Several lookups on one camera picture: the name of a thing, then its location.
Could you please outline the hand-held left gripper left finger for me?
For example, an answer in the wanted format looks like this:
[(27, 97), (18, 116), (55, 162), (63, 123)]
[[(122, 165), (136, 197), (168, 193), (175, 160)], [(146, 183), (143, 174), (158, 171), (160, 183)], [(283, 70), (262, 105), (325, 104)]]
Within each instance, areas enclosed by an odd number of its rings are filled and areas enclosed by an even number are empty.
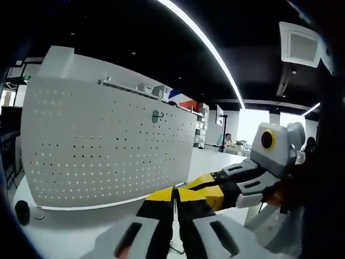
[(146, 197), (136, 215), (117, 220), (82, 258), (166, 258), (173, 237), (174, 189)]

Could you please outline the person's right hand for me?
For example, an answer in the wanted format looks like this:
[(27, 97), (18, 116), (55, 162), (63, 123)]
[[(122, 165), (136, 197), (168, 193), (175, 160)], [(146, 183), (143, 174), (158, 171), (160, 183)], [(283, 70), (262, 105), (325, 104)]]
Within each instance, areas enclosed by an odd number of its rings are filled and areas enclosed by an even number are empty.
[(264, 194), (264, 201), (268, 205), (273, 205), (280, 208), (281, 214), (287, 214), (288, 209), (288, 189), (289, 181), (283, 179), (276, 182), (273, 186), (268, 187)]

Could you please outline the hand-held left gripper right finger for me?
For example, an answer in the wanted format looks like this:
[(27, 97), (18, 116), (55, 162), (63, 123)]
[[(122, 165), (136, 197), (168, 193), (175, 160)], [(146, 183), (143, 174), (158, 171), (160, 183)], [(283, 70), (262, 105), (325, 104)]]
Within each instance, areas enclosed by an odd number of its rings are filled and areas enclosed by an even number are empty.
[(176, 207), (187, 258), (274, 258), (253, 232), (224, 214), (216, 214), (196, 191), (176, 189)]

